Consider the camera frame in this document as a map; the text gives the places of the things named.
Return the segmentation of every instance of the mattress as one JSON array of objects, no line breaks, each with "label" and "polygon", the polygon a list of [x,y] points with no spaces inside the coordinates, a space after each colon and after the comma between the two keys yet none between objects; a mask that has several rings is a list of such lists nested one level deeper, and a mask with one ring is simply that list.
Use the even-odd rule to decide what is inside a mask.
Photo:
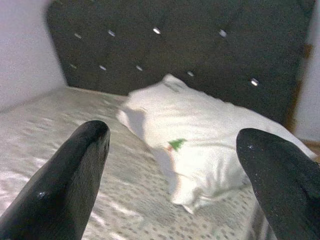
[{"label": "mattress", "polygon": [[64,87],[0,114],[0,215],[82,123],[101,120],[110,150],[84,240],[275,239],[252,187],[194,214],[170,202],[148,147],[118,122],[125,96]]}]

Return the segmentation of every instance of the bedroom wall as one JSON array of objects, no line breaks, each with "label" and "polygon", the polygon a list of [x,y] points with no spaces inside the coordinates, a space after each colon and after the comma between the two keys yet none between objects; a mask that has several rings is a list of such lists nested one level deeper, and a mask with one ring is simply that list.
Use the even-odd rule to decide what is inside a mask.
[{"label": "bedroom wall", "polygon": [[308,42],[313,45],[307,60],[294,120],[294,134],[303,140],[320,142],[320,2],[316,2]]},{"label": "bedroom wall", "polygon": [[46,27],[49,2],[0,1],[0,111],[66,85]]}]

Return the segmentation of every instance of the bed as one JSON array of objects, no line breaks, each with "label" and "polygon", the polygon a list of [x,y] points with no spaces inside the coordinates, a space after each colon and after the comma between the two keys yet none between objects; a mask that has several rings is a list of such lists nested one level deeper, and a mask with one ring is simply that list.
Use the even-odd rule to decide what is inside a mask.
[{"label": "bed", "polygon": [[48,27],[69,86],[1,113],[0,214],[78,126],[101,120],[110,149],[82,239],[275,239],[249,184],[193,214],[170,202],[154,155],[117,114],[125,95],[171,73],[284,124],[313,4],[52,2]]}]

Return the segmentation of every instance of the white pillow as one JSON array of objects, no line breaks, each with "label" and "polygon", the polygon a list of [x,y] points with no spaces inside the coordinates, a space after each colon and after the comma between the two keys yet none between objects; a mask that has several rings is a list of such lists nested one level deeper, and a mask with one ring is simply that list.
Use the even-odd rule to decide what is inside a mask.
[{"label": "white pillow", "polygon": [[246,183],[236,153],[241,129],[278,135],[316,156],[280,124],[189,88],[170,74],[131,92],[117,117],[151,148],[168,179],[171,201],[190,213]]}]

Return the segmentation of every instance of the upholstered headboard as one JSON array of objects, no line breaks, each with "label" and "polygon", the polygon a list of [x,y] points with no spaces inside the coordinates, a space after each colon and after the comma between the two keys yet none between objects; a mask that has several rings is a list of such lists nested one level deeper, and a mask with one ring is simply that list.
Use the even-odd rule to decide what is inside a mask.
[{"label": "upholstered headboard", "polygon": [[171,73],[284,123],[314,0],[56,0],[70,86],[126,95]]}]

